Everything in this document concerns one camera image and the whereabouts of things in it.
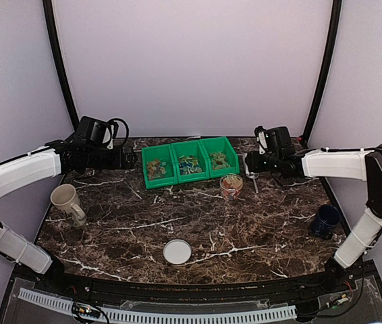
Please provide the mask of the metal scoop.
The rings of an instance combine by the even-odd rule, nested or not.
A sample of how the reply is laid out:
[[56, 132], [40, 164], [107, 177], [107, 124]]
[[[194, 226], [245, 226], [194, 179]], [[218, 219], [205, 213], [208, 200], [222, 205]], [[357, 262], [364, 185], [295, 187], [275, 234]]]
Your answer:
[[250, 170], [248, 164], [247, 164], [247, 158], [248, 154], [247, 153], [244, 153], [242, 155], [242, 162], [244, 164], [244, 172], [245, 172], [245, 175], [248, 179], [251, 179], [252, 180], [252, 183], [253, 183], [253, 186], [254, 186], [254, 191], [256, 194], [259, 193], [259, 189], [258, 189], [258, 185], [257, 185], [257, 182], [256, 182], [256, 179], [258, 177], [258, 174], [257, 173], [254, 173]]

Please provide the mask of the green three-compartment bin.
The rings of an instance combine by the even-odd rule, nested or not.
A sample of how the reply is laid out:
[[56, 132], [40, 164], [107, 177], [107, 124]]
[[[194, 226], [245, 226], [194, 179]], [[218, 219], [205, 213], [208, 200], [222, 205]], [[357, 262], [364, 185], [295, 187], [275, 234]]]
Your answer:
[[146, 188], [239, 174], [238, 154], [226, 137], [174, 142], [142, 149], [142, 170]]

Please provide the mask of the white jar lid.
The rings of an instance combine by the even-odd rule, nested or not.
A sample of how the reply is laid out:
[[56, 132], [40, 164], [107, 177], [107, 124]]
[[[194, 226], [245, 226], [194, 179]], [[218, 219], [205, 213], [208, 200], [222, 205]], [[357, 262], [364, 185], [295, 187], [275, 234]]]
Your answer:
[[163, 256], [172, 265], [182, 265], [192, 256], [192, 248], [185, 240], [171, 240], [164, 246]]

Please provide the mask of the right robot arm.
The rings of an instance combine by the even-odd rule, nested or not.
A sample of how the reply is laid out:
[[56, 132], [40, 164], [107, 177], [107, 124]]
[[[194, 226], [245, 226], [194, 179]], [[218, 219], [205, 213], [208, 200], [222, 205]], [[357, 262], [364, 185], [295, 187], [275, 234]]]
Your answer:
[[319, 279], [326, 293], [335, 292], [351, 267], [382, 234], [382, 144], [371, 148], [307, 149], [288, 156], [251, 151], [244, 157], [249, 173], [272, 172], [285, 178], [325, 180], [350, 227], [334, 252], [332, 267]]

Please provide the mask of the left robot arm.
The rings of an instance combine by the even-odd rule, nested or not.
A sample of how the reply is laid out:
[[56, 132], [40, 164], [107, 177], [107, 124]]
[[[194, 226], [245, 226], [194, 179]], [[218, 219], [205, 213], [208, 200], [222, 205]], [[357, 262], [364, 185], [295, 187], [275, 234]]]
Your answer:
[[[120, 126], [129, 136], [130, 129], [121, 118], [101, 121], [84, 116], [77, 130], [65, 140], [48, 142], [33, 151], [0, 162], [0, 198], [40, 180], [71, 171], [133, 169], [137, 156], [133, 149], [125, 147], [127, 138], [120, 144], [114, 143]], [[62, 273], [61, 261], [1, 221], [0, 254], [44, 275], [45, 285], [54, 293], [65, 294], [70, 289], [70, 279]]]

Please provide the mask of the green yellow gummy candies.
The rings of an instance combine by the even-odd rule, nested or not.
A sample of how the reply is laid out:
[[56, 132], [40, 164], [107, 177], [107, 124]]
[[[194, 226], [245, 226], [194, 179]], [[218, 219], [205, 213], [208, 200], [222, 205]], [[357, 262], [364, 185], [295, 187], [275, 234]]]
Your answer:
[[214, 171], [230, 167], [227, 156], [223, 152], [211, 153], [209, 157], [211, 160], [212, 170]]

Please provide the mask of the wrapped colourful candies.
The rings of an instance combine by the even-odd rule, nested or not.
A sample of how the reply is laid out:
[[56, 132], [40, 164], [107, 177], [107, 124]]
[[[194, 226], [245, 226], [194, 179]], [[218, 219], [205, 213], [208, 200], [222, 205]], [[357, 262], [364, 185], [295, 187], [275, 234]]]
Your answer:
[[178, 158], [178, 167], [181, 176], [202, 172], [199, 160], [194, 155], [180, 156]]

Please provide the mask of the star gummy candies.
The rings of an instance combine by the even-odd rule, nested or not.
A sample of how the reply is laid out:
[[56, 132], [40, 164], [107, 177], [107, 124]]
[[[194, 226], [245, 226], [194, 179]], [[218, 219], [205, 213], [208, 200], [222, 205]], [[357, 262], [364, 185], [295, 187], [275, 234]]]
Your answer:
[[149, 161], [146, 164], [146, 172], [150, 181], [163, 179], [167, 176], [167, 162], [160, 159]]

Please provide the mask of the beige ceramic mug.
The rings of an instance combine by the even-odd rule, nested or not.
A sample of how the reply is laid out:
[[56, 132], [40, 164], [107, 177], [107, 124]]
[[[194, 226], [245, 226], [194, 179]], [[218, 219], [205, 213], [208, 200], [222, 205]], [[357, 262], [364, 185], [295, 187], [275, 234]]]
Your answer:
[[56, 187], [50, 195], [51, 203], [64, 215], [72, 218], [75, 227], [86, 223], [86, 213], [83, 211], [76, 188], [71, 184]]

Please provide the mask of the dark blue mug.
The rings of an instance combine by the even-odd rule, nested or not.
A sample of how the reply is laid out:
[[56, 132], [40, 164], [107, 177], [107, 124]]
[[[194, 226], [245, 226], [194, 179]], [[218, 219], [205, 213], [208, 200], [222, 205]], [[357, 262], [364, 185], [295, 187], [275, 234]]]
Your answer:
[[321, 205], [310, 224], [310, 232], [314, 237], [330, 240], [333, 231], [340, 223], [340, 213], [332, 205]]

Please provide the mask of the black front rail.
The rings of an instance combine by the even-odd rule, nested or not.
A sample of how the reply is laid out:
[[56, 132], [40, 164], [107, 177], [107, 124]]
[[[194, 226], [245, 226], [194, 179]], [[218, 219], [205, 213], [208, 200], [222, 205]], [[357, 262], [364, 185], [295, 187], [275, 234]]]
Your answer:
[[158, 283], [132, 283], [112, 281], [108, 279], [90, 278], [81, 275], [64, 273], [64, 287], [49, 281], [42, 275], [27, 271], [37, 288], [44, 288], [57, 294], [76, 296], [84, 302], [100, 304], [106, 302], [117, 304], [130, 299], [145, 302], [165, 303], [210, 303], [237, 302], [252, 299], [268, 299], [270, 301], [286, 301], [304, 303], [316, 300], [328, 292], [339, 292], [344, 286], [343, 280], [352, 283], [350, 275], [359, 279], [375, 269], [372, 261], [362, 263], [357, 260], [352, 266], [344, 268], [331, 255], [325, 260], [323, 270], [310, 275], [290, 277], [287, 279], [271, 279], [245, 283], [191, 284], [173, 285]]

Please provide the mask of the left black frame post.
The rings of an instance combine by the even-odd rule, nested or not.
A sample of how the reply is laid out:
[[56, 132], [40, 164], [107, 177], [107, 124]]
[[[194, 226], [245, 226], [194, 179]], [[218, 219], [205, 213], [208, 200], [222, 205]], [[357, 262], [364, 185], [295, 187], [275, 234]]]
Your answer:
[[59, 35], [57, 32], [55, 14], [53, 10], [53, 2], [52, 0], [42, 0], [42, 3], [45, 16], [45, 24], [47, 27], [47, 34], [49, 37], [50, 48], [55, 64], [59, 85], [62, 91], [68, 117], [70, 119], [73, 129], [76, 130], [79, 124], [79, 117], [72, 97], [70, 84], [68, 82], [67, 73], [65, 70], [65, 65], [61, 52], [61, 45], [59, 44]]

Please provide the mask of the black frame post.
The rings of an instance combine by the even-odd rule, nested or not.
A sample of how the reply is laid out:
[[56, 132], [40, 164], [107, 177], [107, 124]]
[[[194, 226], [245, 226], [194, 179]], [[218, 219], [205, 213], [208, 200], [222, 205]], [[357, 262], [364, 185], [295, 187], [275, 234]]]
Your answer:
[[53, 10], [53, 2], [52, 0], [42, 0], [42, 3], [45, 16], [45, 24], [47, 27], [47, 34], [49, 37], [50, 48], [55, 64], [59, 85], [62, 91], [68, 117], [70, 119], [73, 129], [76, 130], [79, 124], [79, 117], [72, 97], [70, 84], [68, 82], [67, 73], [65, 70], [65, 65], [61, 52], [61, 45], [59, 44], [59, 35], [57, 32], [55, 14]]
[[323, 94], [324, 94], [327, 79], [329, 76], [329, 70], [331, 67], [331, 61], [332, 61], [333, 52], [335, 48], [335, 42], [337, 39], [337, 31], [339, 27], [341, 10], [342, 10], [342, 0], [333, 0], [319, 77], [316, 83], [315, 93], [312, 98], [312, 103], [310, 106], [308, 117], [306, 119], [303, 134], [300, 136], [301, 138], [300, 142], [302, 146], [308, 146], [308, 142], [312, 135], [312, 131], [315, 126], [317, 116], [319, 114], [319, 109], [321, 106], [321, 102], [323, 100]]

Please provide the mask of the right black frame post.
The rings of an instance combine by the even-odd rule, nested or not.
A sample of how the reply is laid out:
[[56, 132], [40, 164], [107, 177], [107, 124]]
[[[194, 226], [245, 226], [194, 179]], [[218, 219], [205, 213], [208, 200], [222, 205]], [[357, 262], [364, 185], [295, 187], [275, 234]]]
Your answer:
[[342, 10], [342, 0], [333, 0], [319, 77], [316, 83], [315, 93], [312, 98], [312, 103], [310, 106], [308, 117], [306, 119], [303, 134], [300, 136], [301, 138], [300, 142], [302, 146], [308, 146], [308, 142], [312, 135], [312, 131], [315, 126], [317, 116], [319, 114], [319, 109], [321, 106], [321, 102], [323, 100], [323, 94], [324, 94], [327, 79], [329, 76], [329, 70], [331, 67], [331, 61], [332, 61], [333, 52], [335, 48], [335, 42], [337, 39], [337, 31], [339, 27], [341, 10]]

